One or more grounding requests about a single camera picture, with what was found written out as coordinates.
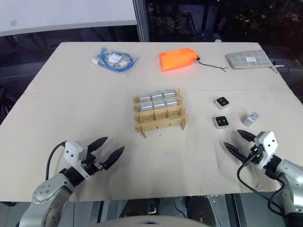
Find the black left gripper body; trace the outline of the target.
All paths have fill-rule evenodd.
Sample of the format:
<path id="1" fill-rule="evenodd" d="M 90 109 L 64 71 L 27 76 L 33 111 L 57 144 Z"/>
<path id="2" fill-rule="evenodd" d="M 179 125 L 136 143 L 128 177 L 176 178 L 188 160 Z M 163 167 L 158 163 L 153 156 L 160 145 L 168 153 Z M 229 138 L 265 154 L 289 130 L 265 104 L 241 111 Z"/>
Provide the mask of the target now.
<path id="1" fill-rule="evenodd" d="M 94 175 L 99 171 L 108 170 L 110 168 L 111 158 L 112 155 L 109 155 L 106 161 L 98 162 L 93 154 L 87 153 L 86 158 L 81 161 L 81 166 L 89 175 Z"/>

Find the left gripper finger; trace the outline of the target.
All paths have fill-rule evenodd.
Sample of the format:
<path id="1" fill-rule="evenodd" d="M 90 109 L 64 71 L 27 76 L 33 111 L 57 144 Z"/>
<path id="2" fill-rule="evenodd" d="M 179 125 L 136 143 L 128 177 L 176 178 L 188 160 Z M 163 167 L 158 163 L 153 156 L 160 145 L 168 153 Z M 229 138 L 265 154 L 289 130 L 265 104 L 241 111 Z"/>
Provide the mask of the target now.
<path id="1" fill-rule="evenodd" d="M 108 137 L 98 138 L 97 140 L 88 145 L 87 152 L 91 153 L 93 151 L 98 150 L 106 142 L 107 139 Z"/>
<path id="2" fill-rule="evenodd" d="M 108 170 L 122 155 L 124 151 L 124 146 L 120 147 L 119 149 L 115 150 L 108 159 L 102 164 L 103 169 Z"/>

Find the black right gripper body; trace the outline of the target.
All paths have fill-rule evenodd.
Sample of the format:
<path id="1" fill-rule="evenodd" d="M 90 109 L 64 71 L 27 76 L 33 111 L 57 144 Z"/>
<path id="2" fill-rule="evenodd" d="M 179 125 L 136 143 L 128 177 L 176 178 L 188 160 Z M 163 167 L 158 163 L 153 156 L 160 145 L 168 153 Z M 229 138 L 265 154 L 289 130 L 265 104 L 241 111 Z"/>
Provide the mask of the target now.
<path id="1" fill-rule="evenodd" d="M 250 151 L 251 152 L 244 159 L 243 163 L 249 164 L 250 162 L 252 162 L 253 164 L 258 165 L 263 158 L 263 151 L 264 151 L 263 145 L 262 144 L 254 145 L 253 147 L 251 147 Z"/>

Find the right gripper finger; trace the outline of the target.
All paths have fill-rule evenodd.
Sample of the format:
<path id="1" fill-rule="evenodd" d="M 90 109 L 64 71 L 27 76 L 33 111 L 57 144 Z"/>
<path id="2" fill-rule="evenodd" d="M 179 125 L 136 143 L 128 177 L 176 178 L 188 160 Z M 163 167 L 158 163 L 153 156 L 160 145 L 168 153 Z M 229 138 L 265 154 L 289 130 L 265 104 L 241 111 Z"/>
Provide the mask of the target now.
<path id="1" fill-rule="evenodd" d="M 255 142 L 255 135 L 245 131 L 245 130 L 237 130 L 237 132 L 241 135 L 242 138 L 244 138 L 248 142 Z"/>
<path id="2" fill-rule="evenodd" d="M 223 144 L 227 148 L 227 150 L 239 161 L 243 162 L 246 160 L 246 157 L 242 153 L 240 153 L 236 147 L 227 142 L 224 142 Z"/>

